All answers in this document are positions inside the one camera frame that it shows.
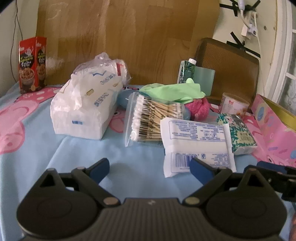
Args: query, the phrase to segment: power strip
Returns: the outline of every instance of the power strip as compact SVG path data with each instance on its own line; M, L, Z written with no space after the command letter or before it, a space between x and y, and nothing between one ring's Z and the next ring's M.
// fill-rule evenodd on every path
M252 36L256 37L257 34L257 28L255 26L255 19L254 19L254 11L248 11L245 20L249 23L250 27L248 28L245 24L242 28L242 33L241 35L243 37L246 37L247 39L251 39Z

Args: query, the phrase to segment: white wall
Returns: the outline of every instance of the white wall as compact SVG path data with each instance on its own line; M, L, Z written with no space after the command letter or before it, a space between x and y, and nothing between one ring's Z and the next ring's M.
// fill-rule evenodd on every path
M256 0L245 0L246 4L253 5ZM220 3L231 5L229 0L220 0ZM263 94L263 82L264 86L269 74L270 66L272 63L272 57L274 53L274 44L276 37L276 0L261 0L261 3L256 8L258 12L257 24L259 30L259 39L261 44L261 72L259 74L257 92ZM226 43L231 41L235 43L234 39L230 35L231 32L238 37L242 42L241 36L243 22L238 17L234 16L234 13L230 9L220 8L219 19L216 24L216 29L213 38ZM246 42L245 47L259 53L259 45L256 37Z
M18 0L17 4L23 38L27 39L35 36L39 0ZM3 96L15 83L10 69L10 50L12 46L15 14L15 1L0 14L0 96ZM12 69L16 80L18 80L18 43L20 40L21 34L17 25L12 50Z
M220 0L220 2L231 5L229 0ZM253 5L255 2L256 0L246 0L246 4L250 5ZM19 20L24 39L35 36L38 5L39 0L18 0ZM15 12L15 2L12 2L0 15L0 95L3 95L14 84L9 59ZM266 82L274 51L277 19L276 0L261 0L261 3L257 7L257 12L259 14L258 28L262 49L262 72L259 75L258 92L262 93L262 81L264 81L264 83ZM226 42L227 40L234 42L230 35L233 31L242 41L242 36L240 35L242 27L242 20L239 17L235 17L232 10L220 8L220 15L213 38L222 42ZM18 42L20 39L20 32L17 28L15 44L12 51L12 66L16 77ZM246 43L246 47L259 52L258 42L255 37Z

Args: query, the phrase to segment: cotton pad package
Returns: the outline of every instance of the cotton pad package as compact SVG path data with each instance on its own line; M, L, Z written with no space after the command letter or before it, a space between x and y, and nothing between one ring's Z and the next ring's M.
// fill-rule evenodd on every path
M53 98L50 116L56 134L87 139L103 137L117 108L117 95L123 83L128 82L128 74L122 69L118 71L117 60L110 60L108 64L100 60L97 66L88 64L85 68L76 68Z

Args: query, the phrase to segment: red cereal box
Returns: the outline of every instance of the red cereal box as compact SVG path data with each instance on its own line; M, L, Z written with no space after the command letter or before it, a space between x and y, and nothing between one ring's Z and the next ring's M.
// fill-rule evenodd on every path
M38 91L46 85L45 50L45 37L33 37L20 41L19 82L21 93Z

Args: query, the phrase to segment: tissue pack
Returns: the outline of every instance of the tissue pack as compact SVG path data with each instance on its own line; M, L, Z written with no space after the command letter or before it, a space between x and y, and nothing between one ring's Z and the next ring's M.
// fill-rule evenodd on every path
M117 108L116 98L122 87L122 77L105 70L72 74L51 102L55 133L101 139Z
M251 154L256 148L252 134L238 115L220 114L218 124L229 124L234 155Z

